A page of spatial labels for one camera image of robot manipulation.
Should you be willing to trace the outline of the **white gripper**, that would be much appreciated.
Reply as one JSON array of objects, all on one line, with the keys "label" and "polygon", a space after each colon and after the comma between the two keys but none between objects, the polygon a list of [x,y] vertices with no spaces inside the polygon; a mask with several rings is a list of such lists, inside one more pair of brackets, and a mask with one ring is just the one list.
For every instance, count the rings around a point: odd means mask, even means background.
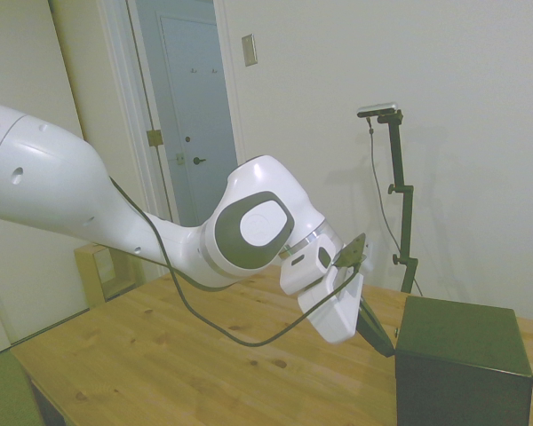
[{"label": "white gripper", "polygon": [[298,295],[298,305],[306,313],[350,278],[344,288],[307,318],[328,343],[343,343],[357,330],[379,354],[389,357],[394,346],[369,304],[361,299],[363,276],[360,273],[354,273],[353,269],[329,269],[319,283]]}]

